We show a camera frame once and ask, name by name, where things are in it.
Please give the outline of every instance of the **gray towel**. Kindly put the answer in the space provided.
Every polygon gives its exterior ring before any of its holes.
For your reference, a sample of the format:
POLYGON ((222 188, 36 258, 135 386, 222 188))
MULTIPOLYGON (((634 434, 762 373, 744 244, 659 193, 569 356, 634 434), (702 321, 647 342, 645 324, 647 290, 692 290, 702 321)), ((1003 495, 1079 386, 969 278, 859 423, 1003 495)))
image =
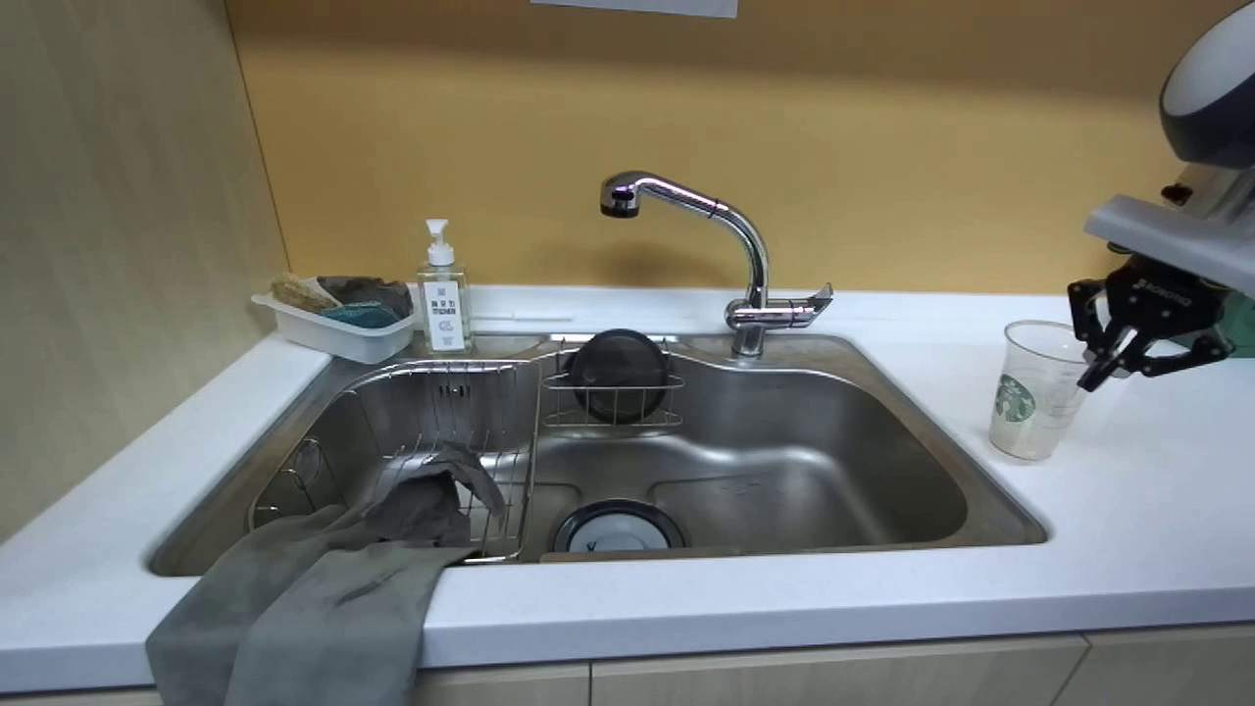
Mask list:
POLYGON ((230 545, 145 644, 160 696, 405 706, 430 588, 472 551, 454 475, 483 466, 445 451, 364 508, 326 504, 230 545))

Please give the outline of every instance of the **soap dispenser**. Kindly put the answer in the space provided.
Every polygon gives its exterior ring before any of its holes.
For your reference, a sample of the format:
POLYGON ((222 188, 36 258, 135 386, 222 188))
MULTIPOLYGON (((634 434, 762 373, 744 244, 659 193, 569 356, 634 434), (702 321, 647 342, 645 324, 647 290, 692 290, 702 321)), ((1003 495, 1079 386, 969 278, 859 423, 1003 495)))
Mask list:
POLYGON ((429 219, 429 265, 424 265, 424 315, 430 354, 467 354, 467 290, 458 271, 458 252, 445 240, 449 219, 429 219))

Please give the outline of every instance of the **white countertop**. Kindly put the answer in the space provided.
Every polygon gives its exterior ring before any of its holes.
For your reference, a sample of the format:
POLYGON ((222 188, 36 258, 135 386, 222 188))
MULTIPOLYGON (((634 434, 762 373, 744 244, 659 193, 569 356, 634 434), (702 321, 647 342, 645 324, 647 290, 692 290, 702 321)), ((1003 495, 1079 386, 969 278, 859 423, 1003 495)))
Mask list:
MULTIPOLYGON (((488 284, 479 328, 723 328, 718 290, 488 284)), ((983 443, 1002 324, 1064 298, 836 295, 864 343, 1053 537, 1003 547, 449 567, 429 666, 1255 619, 1255 359, 1113 379, 1049 461, 983 443)), ((151 547, 326 363, 259 342, 0 545, 0 692, 151 681, 194 579, 151 547)))

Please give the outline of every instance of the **plastic cup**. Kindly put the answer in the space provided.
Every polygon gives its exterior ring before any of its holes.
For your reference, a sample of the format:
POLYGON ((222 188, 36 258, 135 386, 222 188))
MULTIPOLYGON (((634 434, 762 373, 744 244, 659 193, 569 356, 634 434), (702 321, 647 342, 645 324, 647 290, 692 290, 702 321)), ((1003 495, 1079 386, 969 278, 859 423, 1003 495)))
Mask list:
POLYGON ((1064 321, 1013 321, 1009 359, 992 396, 990 443, 1013 457, 1040 461, 1070 428, 1087 390, 1087 343, 1064 321))

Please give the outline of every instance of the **stainless steel sink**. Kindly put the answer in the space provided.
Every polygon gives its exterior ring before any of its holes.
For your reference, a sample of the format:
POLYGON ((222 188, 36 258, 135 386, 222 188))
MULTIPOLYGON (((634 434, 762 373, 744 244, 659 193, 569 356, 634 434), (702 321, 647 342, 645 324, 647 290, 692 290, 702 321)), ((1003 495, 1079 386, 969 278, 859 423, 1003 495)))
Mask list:
POLYGON ((581 342, 483 338, 476 356, 328 363, 157 545, 153 571, 204 571, 250 526, 349 504, 382 475, 467 445, 511 501, 472 495, 488 555, 711 555, 1026 545, 1015 504, 851 342, 775 333, 757 363, 728 338, 663 342, 670 383, 605 423, 552 383, 581 342))

